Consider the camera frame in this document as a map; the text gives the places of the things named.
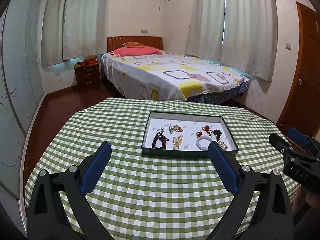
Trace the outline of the right hand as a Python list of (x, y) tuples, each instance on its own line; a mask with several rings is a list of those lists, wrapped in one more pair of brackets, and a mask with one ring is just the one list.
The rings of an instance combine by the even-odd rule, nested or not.
[(313, 209), (319, 210), (319, 195), (309, 192), (304, 187), (299, 186), (291, 204), (292, 212), (297, 213), (305, 203), (310, 205)]

